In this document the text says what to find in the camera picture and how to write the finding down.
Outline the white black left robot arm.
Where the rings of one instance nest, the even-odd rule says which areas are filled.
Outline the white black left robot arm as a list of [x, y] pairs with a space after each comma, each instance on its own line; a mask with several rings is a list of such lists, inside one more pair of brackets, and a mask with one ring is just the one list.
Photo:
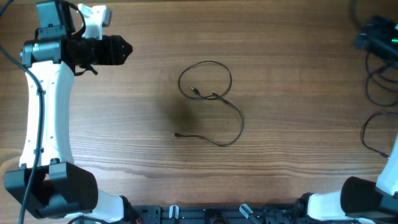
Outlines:
[[112, 12], [68, 1], [37, 4], [40, 25], [24, 43], [17, 66], [29, 86], [27, 132], [19, 168], [4, 177], [6, 190], [37, 219], [71, 223], [140, 223], [126, 197], [98, 188], [94, 175], [78, 167], [70, 147], [70, 95], [77, 67], [122, 65], [132, 46], [119, 35], [104, 35]]

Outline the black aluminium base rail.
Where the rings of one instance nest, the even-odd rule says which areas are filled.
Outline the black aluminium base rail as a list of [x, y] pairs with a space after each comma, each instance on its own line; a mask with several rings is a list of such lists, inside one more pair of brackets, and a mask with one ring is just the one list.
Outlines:
[[295, 217], [288, 204], [250, 206], [252, 213], [244, 215], [238, 206], [232, 207], [171, 207], [133, 206], [132, 223], [152, 224], [206, 224], [206, 223], [309, 223]]

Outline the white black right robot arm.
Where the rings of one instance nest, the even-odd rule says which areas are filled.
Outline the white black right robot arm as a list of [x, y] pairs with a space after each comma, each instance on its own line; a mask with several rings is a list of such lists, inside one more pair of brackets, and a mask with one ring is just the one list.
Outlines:
[[[383, 90], [397, 93], [397, 79], [384, 75], [397, 69], [397, 22], [382, 16], [372, 17], [360, 29], [356, 45], [366, 55], [375, 55], [383, 66], [370, 70], [366, 81]], [[397, 223], [397, 146], [390, 154], [380, 152], [387, 163], [377, 181], [348, 178], [341, 190], [327, 194], [307, 193], [297, 199], [291, 214], [294, 223]]]

